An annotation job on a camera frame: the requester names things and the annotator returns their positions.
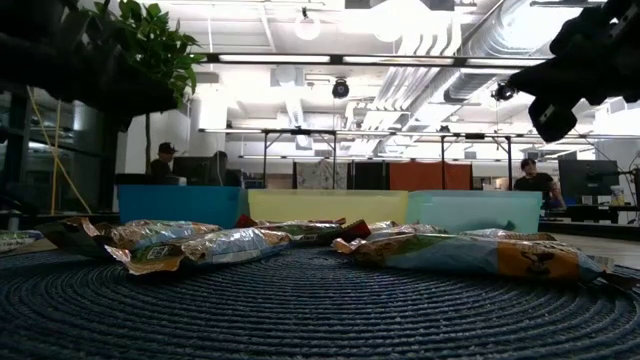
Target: blue plastic bin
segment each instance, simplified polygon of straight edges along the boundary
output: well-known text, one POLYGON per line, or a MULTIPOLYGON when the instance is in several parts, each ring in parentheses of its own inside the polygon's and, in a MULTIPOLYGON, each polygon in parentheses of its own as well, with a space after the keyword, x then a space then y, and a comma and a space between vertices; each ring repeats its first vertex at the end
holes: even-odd
POLYGON ((535 233, 541 205, 539 192, 416 191, 409 193, 406 222, 435 225, 451 233, 507 226, 535 233))
POLYGON ((120 185, 120 221, 182 220, 232 228, 249 215, 247 191, 239 187, 120 185))

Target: floor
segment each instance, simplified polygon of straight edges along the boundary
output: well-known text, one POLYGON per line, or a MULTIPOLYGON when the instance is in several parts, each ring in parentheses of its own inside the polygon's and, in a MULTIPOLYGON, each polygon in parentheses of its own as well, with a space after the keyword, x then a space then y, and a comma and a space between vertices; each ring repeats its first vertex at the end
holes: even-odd
MULTIPOLYGON (((610 257, 615 259, 616 265, 640 269, 640 241, 590 238, 560 234, 555 234, 554 236, 559 241, 580 248, 588 255, 610 257)), ((35 251, 47 251, 55 248, 55 245, 50 243, 48 240, 40 240, 29 246, 15 250, 11 255, 35 251)))

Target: yellow cable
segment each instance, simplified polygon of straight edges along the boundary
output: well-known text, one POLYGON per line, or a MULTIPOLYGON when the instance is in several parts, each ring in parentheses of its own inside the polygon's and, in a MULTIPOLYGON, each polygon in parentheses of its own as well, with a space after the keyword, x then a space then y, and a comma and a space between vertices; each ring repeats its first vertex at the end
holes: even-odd
MULTIPOLYGON (((58 129, 60 129, 60 108, 62 102, 58 100, 58 110, 56 112, 56 139, 53 143, 53 150, 58 155, 58 129)), ((53 162, 53 188, 51 189, 51 215, 56 213, 56 187, 58 185, 58 163, 53 162)))
POLYGON ((29 93, 29 98, 31 98, 31 107, 33 108, 33 112, 36 114, 36 117, 40 122, 40 129, 42 130, 44 139, 47 142, 47 146, 49 146, 49 151, 51 151, 51 154, 53 154, 53 159, 55 160, 55 163, 58 164, 58 166, 60 167, 60 170, 62 171, 62 175, 64 175, 64 177, 69 182, 69 186, 71 186, 71 190, 73 190, 74 194, 76 194, 76 196, 78 197, 78 200, 80 200, 84 208, 87 210, 87 213, 92 214, 91 209, 89 209, 89 206, 87 205, 87 203, 84 201, 82 196, 80 196, 78 189, 76 189, 76 186, 73 184, 73 181, 71 181, 71 178, 67 174, 67 171, 64 169, 62 162, 60 162, 60 159, 58 158, 58 154, 55 151, 52 151, 51 141, 49 141, 49 135, 47 135, 47 132, 44 129, 44 122, 42 121, 42 116, 40 116, 40 111, 38 111, 38 106, 36 105, 36 102, 34 100, 33 92, 31 88, 27 88, 27 92, 29 93))

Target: round woven rug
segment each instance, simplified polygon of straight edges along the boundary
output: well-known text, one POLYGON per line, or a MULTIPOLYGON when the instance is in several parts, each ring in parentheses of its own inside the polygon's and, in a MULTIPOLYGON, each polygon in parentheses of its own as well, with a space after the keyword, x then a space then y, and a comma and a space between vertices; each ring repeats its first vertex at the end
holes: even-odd
POLYGON ((143 277, 57 251, 0 258, 1 359, 637 356, 640 296, 603 284, 366 269, 329 249, 143 277))

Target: plastic storage bin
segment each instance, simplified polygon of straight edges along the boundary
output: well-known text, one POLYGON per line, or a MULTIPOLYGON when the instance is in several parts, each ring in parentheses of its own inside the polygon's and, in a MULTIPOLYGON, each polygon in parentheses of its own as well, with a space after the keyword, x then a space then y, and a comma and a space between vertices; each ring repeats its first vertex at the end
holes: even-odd
POLYGON ((256 189, 249 190, 249 207, 255 220, 403 222, 407 197, 406 191, 256 189))
POLYGON ((542 194, 525 191, 416 191, 406 222, 440 226, 451 233, 486 228, 538 231, 542 194))
POLYGON ((249 215, 247 191, 239 187, 120 185, 120 221, 183 220, 232 228, 249 215))

